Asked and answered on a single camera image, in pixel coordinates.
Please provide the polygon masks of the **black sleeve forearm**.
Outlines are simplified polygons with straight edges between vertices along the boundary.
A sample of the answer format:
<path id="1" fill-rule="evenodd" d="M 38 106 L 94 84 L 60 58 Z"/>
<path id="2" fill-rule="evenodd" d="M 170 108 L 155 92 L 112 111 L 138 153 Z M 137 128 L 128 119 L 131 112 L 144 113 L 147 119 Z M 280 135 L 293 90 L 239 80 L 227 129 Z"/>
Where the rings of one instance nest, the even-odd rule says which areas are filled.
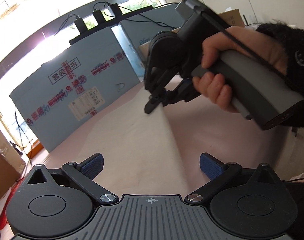
<path id="1" fill-rule="evenodd" d="M 291 28 L 283 23 L 264 23 L 256 31 L 283 46 L 288 56 L 286 84 L 304 97 L 304 29 Z M 304 128 L 304 108 L 292 126 Z"/>

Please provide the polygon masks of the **person's right hand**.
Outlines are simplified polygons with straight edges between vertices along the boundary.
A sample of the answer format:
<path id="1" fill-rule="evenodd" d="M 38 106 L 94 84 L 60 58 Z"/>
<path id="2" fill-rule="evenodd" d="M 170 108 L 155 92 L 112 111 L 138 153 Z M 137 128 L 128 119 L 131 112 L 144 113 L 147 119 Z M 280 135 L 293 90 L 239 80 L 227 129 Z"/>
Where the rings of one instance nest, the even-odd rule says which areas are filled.
<path id="1" fill-rule="evenodd" d="M 233 26 L 226 29 L 226 31 L 283 75 L 286 74 L 288 56 L 279 42 L 253 29 Z M 253 57 L 224 33 L 216 33 L 205 39 L 202 43 L 202 49 L 201 66 L 204 69 L 209 68 L 217 60 L 220 52 L 225 50 L 235 50 L 247 57 Z M 226 84 L 222 74 L 215 75 L 207 72 L 202 77 L 194 77 L 192 82 L 199 93 L 218 105 L 220 109 L 231 113 L 237 112 L 231 104 L 232 89 Z"/>

